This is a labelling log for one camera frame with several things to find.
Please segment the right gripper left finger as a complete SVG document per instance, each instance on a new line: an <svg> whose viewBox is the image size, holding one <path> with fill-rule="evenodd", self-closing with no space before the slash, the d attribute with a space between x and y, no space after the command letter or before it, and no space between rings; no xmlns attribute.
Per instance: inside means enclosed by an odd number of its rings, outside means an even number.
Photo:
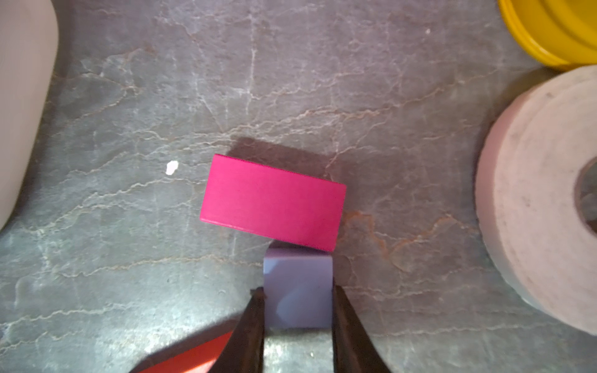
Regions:
<svg viewBox="0 0 597 373"><path fill-rule="evenodd" d="M264 366L265 294L262 287L251 291L239 323L209 373L261 373Z"/></svg>

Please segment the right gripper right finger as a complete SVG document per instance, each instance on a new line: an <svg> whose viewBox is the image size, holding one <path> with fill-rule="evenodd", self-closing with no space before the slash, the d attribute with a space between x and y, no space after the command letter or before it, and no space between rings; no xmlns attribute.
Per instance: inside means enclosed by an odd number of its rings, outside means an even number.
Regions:
<svg viewBox="0 0 597 373"><path fill-rule="evenodd" d="M336 373L391 373L340 285L333 289L332 335Z"/></svg>

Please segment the small blue cube block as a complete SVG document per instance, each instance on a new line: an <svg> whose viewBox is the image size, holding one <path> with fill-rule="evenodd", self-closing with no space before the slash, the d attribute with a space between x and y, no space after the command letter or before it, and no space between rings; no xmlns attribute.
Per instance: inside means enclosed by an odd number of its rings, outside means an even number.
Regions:
<svg viewBox="0 0 597 373"><path fill-rule="evenodd" d="M331 327L334 269L330 253L306 248L270 248L263 266L267 328Z"/></svg>

